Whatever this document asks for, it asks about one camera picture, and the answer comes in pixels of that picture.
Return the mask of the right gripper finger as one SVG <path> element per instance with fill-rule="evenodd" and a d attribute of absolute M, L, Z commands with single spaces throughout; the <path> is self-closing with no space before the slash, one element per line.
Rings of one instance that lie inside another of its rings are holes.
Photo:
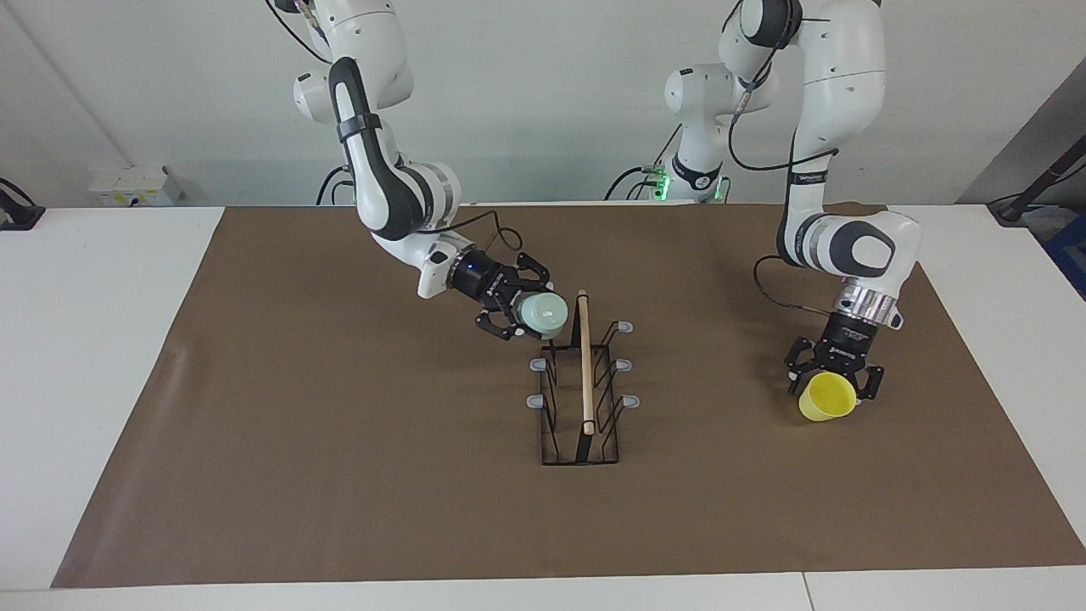
<path fill-rule="evenodd" d="M 496 316 L 504 318 L 505 323 L 497 324 L 496 321 L 494 321 L 494 317 Z M 496 308 L 484 308 L 476 317 L 476 326 L 494 338 L 501 338 L 503 341 L 512 340 L 512 338 L 525 338 L 531 335 L 531 332 L 528 330 L 528 326 L 520 320 L 517 314 L 512 309 L 510 305 L 500 305 Z"/>
<path fill-rule="evenodd" d="M 519 252 L 515 266 L 508 272 L 508 290 L 512 294 L 551 293 L 553 283 L 550 271 L 527 252 Z"/>

